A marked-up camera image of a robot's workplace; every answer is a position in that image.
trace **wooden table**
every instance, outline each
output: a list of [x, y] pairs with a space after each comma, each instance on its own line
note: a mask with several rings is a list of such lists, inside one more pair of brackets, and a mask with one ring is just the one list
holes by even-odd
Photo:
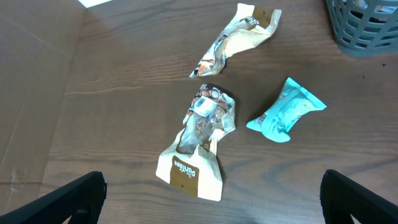
[[[220, 75], [188, 78], [237, 3], [115, 0], [90, 9], [41, 194], [99, 170], [109, 186], [100, 223], [322, 223], [320, 182], [335, 169], [398, 203], [398, 54], [344, 55], [323, 1], [250, 1], [282, 10], [276, 33], [229, 58]], [[246, 123], [287, 77], [328, 107], [301, 118], [280, 144]], [[218, 144], [220, 202], [155, 176], [203, 83], [229, 90], [237, 104], [236, 130]]]

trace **gray-green basket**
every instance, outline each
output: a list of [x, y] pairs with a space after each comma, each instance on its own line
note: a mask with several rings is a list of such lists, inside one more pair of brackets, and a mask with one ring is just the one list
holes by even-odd
[[353, 57], [398, 51], [398, 9], [375, 12], [377, 6], [398, 6], [398, 0], [366, 2], [363, 9], [354, 0], [326, 0], [337, 46]]

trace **teal packet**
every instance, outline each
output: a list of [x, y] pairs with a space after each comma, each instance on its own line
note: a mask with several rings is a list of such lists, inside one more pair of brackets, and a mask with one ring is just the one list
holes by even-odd
[[323, 110], [326, 105], [316, 96], [288, 78], [278, 100], [260, 117], [248, 122], [246, 127], [260, 131], [275, 142], [287, 142], [292, 126], [310, 111]]

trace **barcode sticker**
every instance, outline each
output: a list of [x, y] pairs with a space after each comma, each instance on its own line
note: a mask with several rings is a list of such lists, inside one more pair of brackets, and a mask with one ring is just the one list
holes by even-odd
[[262, 114], [260, 117], [258, 117], [256, 119], [256, 124], [261, 126], [261, 124], [262, 124], [262, 122], [264, 121], [265, 118], [266, 118], [266, 114], [264, 113], [264, 114]]
[[393, 13], [397, 10], [398, 6], [383, 6], [381, 7], [382, 12]]
[[214, 111], [214, 109], [216, 109], [216, 107], [216, 102], [205, 96], [201, 96], [193, 106], [193, 112], [199, 114], [200, 116], [207, 117], [211, 112]]

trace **crumpled wrapper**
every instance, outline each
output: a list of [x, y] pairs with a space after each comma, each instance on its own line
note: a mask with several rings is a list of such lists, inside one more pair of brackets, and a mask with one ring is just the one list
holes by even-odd
[[236, 15], [207, 50], [190, 77], [220, 73], [228, 57], [255, 48], [268, 39], [275, 32], [281, 14], [280, 9], [239, 3]]
[[184, 128], [159, 156], [156, 176], [185, 193], [221, 200], [217, 143], [235, 130], [234, 117], [235, 101], [213, 85], [202, 85], [185, 115]]

